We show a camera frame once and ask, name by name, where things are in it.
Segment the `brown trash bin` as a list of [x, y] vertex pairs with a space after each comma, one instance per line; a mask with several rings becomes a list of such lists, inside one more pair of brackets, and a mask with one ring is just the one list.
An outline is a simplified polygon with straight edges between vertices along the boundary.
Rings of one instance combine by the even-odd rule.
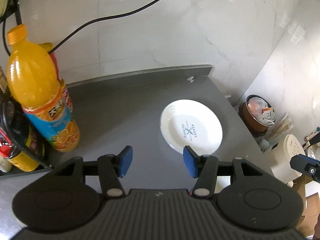
[[253, 137], [264, 136], [276, 122], [273, 107], [261, 96], [249, 95], [239, 106], [239, 115]]

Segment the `black kitchen shelf rack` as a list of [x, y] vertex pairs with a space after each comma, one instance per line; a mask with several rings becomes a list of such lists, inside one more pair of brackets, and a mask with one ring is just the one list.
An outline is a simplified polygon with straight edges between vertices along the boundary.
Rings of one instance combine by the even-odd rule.
[[[2, 41], [10, 54], [6, 38], [6, 20], [14, 15], [16, 24], [22, 23], [18, 0], [1, 0]], [[12, 97], [4, 74], [1, 75], [1, 157], [13, 168], [1, 176], [18, 176], [24, 172], [37, 173], [53, 169], [49, 163], [52, 148], [30, 123], [21, 105]]]

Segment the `white rice cooker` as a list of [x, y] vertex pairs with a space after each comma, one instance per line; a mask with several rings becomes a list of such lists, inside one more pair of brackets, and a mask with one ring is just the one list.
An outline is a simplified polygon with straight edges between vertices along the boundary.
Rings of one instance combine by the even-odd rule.
[[291, 158], [299, 154], [304, 155], [303, 148], [294, 135], [288, 134], [265, 154], [274, 176], [283, 183], [287, 184], [302, 175], [290, 166]]

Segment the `small white bakery plate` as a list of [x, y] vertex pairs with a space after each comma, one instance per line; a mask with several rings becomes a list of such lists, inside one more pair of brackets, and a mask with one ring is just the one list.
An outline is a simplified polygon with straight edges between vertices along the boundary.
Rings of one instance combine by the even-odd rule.
[[188, 99], [176, 100], [165, 107], [160, 129], [167, 144], [183, 153], [190, 146], [198, 155], [213, 154], [223, 139], [221, 122], [204, 104]]

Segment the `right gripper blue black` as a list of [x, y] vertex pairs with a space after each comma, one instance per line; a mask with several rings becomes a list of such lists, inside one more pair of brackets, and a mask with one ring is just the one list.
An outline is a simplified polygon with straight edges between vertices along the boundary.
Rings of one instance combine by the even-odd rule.
[[319, 161], [306, 155], [295, 155], [290, 160], [290, 166], [293, 170], [300, 172], [320, 183]]

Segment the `red labelled bottle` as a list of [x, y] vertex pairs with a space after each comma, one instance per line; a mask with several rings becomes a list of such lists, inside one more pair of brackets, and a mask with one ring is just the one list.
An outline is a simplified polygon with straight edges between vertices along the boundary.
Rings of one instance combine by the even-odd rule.
[[50, 51], [53, 49], [53, 44], [50, 43], [50, 42], [47, 42], [47, 43], [40, 44], [40, 46], [43, 49], [46, 50], [46, 52], [50, 55], [50, 57], [51, 57], [51, 59], [52, 59], [52, 61], [54, 63], [56, 74], [57, 74], [57, 79], [58, 79], [58, 81], [60, 83], [60, 86], [62, 88], [63, 98], [64, 98], [65, 102], [67, 103], [69, 111], [72, 113], [73, 104], [72, 104], [71, 98], [69, 96], [69, 92], [68, 92], [68, 89], [66, 87], [65, 81], [60, 75], [60, 71], [59, 71], [59, 68], [58, 68], [58, 65], [57, 65], [57, 59], [56, 59], [55, 53], [54, 52], [50, 53]]

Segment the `small white clip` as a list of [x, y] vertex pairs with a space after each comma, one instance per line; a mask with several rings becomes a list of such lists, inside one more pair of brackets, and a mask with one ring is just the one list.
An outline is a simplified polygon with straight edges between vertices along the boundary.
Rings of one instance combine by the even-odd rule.
[[190, 83], [194, 82], [194, 77], [193, 76], [188, 77], [187, 81], [189, 81]]

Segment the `orange juice bottle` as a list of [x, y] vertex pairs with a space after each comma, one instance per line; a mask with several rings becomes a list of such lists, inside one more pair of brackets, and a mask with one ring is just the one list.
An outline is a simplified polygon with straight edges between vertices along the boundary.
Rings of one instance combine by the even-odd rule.
[[11, 46], [7, 65], [10, 92], [51, 146], [59, 152], [70, 152], [78, 146], [80, 129], [63, 96], [51, 57], [27, 36], [25, 24], [7, 33]]

